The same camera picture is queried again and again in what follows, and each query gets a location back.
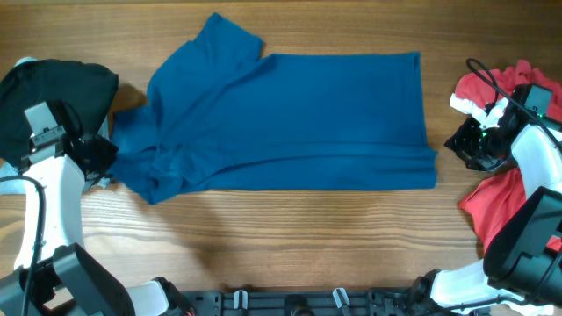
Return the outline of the blue polo shirt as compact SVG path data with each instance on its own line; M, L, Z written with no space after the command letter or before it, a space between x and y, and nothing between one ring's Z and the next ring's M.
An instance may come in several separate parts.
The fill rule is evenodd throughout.
M436 185L420 55L263 55L219 14L116 114L112 173L148 203L202 190Z

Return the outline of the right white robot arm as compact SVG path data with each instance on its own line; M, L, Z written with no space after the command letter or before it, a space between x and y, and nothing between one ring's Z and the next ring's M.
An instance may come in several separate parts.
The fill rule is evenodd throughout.
M561 253L548 248L561 235L561 134L525 126L511 145L526 201L494 236L482 260L434 270L407 297L413 315L467 315L507 305L522 315L551 315L561 305Z

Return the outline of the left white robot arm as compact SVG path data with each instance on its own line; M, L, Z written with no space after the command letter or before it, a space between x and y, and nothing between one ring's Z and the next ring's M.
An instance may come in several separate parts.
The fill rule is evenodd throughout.
M113 163L117 147L99 135L31 139L23 157L26 214L13 272L1 280L5 315L191 315L163 277L126 288L84 248L81 197Z

